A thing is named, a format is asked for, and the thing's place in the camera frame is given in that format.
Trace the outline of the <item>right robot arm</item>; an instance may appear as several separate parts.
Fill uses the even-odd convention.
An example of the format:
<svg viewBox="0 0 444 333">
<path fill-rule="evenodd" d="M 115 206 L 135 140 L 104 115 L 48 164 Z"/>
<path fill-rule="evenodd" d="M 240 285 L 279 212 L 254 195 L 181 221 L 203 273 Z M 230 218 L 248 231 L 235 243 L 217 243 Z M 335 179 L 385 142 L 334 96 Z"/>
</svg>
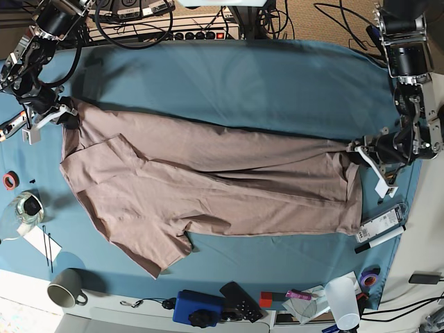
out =
<svg viewBox="0 0 444 333">
<path fill-rule="evenodd" d="M 81 27 L 94 4 L 94 1 L 41 1 L 33 15 L 34 24 L 6 58 L 1 68 L 1 92 L 13 95 L 24 106 L 29 130 L 32 114 L 40 124 L 50 121 L 68 129 L 78 127 L 74 102 L 60 93 L 80 61 L 85 45 Z M 43 82 L 39 79 L 43 67 L 52 61 L 58 44 L 71 33 L 76 40 L 76 53 L 70 70 L 55 82 Z"/>
</svg>

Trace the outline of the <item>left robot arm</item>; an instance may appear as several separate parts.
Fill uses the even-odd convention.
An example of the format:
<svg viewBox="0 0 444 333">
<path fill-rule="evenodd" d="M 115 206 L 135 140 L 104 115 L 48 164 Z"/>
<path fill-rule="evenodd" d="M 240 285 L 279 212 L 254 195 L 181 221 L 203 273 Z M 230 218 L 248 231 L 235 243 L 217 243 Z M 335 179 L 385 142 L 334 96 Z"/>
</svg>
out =
<svg viewBox="0 0 444 333">
<path fill-rule="evenodd" d="M 375 42 L 386 58 L 393 101 L 400 115 L 396 132 L 350 143 L 348 152 L 366 167 L 431 160 L 443 150 L 443 110 L 435 102 L 433 61 L 426 11 L 431 1 L 383 1 L 375 9 Z"/>
</svg>

